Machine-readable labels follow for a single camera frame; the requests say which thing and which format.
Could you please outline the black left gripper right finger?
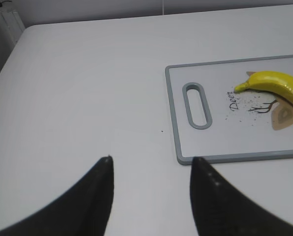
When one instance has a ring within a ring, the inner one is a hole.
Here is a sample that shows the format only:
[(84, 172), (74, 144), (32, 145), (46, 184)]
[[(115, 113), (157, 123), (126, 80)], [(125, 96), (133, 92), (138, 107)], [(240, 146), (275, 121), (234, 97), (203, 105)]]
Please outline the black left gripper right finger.
[(250, 200), (201, 157), (192, 161), (190, 200), (200, 236), (293, 236), (293, 225)]

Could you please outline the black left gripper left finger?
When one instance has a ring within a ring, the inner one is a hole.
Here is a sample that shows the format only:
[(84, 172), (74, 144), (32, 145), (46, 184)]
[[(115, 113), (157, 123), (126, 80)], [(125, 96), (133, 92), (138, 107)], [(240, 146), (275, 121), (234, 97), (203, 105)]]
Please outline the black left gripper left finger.
[(102, 236), (114, 198), (114, 165), (101, 158), (69, 190), (0, 236)]

